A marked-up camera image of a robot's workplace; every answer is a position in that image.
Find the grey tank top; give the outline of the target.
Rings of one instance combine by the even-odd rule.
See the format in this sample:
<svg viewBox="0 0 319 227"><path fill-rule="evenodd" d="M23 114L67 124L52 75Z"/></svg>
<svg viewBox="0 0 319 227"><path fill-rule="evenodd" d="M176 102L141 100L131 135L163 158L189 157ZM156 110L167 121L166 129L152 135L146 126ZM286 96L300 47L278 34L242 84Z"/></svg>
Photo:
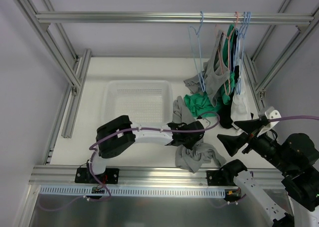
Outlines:
<svg viewBox="0 0 319 227"><path fill-rule="evenodd" d="M195 121L181 96L178 96L173 102L172 121L177 124L190 124ZM176 149L175 166L177 168L196 173L203 164L211 162L219 168L226 164L225 158L218 153L215 147L204 143L203 140L197 141L191 149L184 145L180 145Z"/></svg>
<svg viewBox="0 0 319 227"><path fill-rule="evenodd" d="M201 89L200 77L198 77L198 75L184 80L184 84L190 90L191 94L206 93L213 107L217 106L217 99L220 97L220 88L230 78L230 70L223 61L222 48L224 36L224 32L219 29L211 56L207 62L203 63L201 76L204 80L205 91Z"/></svg>

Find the pink hanger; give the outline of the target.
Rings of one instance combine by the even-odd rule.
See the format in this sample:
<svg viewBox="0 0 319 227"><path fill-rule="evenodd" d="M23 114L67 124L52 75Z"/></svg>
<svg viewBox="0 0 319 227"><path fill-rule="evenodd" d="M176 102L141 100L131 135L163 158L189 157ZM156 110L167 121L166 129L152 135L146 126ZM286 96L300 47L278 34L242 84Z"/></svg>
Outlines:
<svg viewBox="0 0 319 227"><path fill-rule="evenodd" d="M238 12L236 12L237 20L235 24L230 24L227 32L219 29L216 33L216 50L214 52L214 74L217 77L215 83L218 89L216 89L216 97L229 96L233 90L231 75L232 71L232 54L233 44L236 34L236 26L238 22Z"/></svg>

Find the light blue hanger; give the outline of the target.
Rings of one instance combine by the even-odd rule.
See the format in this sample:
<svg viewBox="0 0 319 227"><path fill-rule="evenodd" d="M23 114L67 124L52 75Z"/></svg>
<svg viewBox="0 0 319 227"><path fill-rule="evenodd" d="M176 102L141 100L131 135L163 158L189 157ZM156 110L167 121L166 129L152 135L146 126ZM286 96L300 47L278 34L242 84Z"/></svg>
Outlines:
<svg viewBox="0 0 319 227"><path fill-rule="evenodd" d="M202 62L202 52L201 52L201 43L200 43L200 32L203 26L204 21L204 13L200 11L200 24L199 27L196 28L192 25L189 25L187 28L188 38L191 48L191 53L194 61L194 66L196 70L196 74L199 80L200 89L202 92L205 92L205 83L203 77L203 62Z"/></svg>

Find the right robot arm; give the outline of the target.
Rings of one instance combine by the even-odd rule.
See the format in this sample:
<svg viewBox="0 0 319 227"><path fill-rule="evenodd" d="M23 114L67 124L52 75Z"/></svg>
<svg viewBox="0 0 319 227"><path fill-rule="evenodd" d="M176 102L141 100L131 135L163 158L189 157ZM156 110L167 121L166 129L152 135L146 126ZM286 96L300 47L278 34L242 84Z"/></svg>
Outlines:
<svg viewBox="0 0 319 227"><path fill-rule="evenodd" d="M240 148L244 154L251 150L282 173L282 184L292 199L291 215L275 203L254 180L251 172L240 160L224 165L218 176L232 186L239 187L255 203L271 227L317 227L319 225L319 172L314 167L319 152L305 133L291 134L283 144L267 136L271 124L283 121L283 117L260 117L255 120L236 121L243 130L239 136L219 134L217 138L233 157Z"/></svg>

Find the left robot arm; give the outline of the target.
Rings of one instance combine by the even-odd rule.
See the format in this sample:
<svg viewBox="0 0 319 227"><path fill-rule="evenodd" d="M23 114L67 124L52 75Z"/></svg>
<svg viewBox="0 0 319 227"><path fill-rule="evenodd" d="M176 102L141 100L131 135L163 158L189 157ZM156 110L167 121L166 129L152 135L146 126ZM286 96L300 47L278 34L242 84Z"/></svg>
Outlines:
<svg viewBox="0 0 319 227"><path fill-rule="evenodd" d="M189 124L167 123L163 126L142 126L134 123L128 115L122 115L97 128L96 143L89 149L93 151L87 162L86 177L93 183L100 182L106 167L94 166L95 156L111 159L119 156L133 144L154 143L162 146L192 148L201 140L205 130L199 121Z"/></svg>

